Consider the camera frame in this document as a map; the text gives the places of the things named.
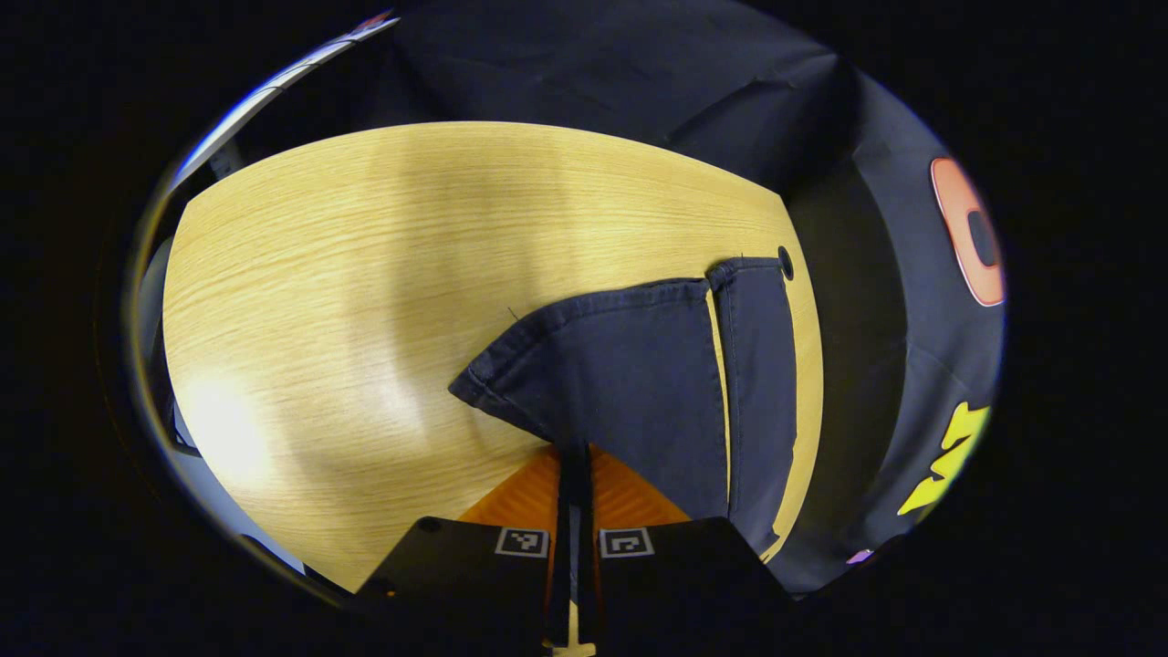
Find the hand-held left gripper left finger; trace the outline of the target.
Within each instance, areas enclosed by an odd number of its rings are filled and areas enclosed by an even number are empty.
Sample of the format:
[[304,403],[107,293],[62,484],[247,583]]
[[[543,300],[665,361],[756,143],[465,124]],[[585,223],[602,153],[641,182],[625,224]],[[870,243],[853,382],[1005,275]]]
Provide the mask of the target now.
[[456,519],[423,516],[356,593],[375,656],[547,656],[558,548],[551,447]]

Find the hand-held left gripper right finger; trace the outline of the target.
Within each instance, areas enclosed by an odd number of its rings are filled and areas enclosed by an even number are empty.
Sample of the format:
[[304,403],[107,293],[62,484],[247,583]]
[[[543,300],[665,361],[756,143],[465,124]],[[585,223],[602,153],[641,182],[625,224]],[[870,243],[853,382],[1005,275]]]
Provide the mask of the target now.
[[573,656],[777,656],[793,608],[726,518],[688,518],[596,447],[571,456]]

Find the dark jeans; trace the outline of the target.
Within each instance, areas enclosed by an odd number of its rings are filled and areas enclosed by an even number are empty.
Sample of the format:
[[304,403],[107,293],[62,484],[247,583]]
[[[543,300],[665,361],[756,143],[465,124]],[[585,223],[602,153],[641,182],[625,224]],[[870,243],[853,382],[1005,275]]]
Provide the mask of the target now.
[[766,556],[798,436],[793,278],[780,249],[555,302],[449,390],[555,447],[613,454],[686,516],[725,516]]

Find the black backdrop cloth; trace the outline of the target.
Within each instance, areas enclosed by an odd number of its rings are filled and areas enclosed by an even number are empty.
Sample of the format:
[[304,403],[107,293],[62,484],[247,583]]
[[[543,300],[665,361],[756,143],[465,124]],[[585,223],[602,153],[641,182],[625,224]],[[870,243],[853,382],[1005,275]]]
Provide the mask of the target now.
[[1004,350],[982,195],[922,118],[739,0],[401,0],[398,25],[255,117],[245,162],[355,130],[536,123],[644,141],[762,184],[814,283],[825,412],[771,570],[814,593],[932,511]]

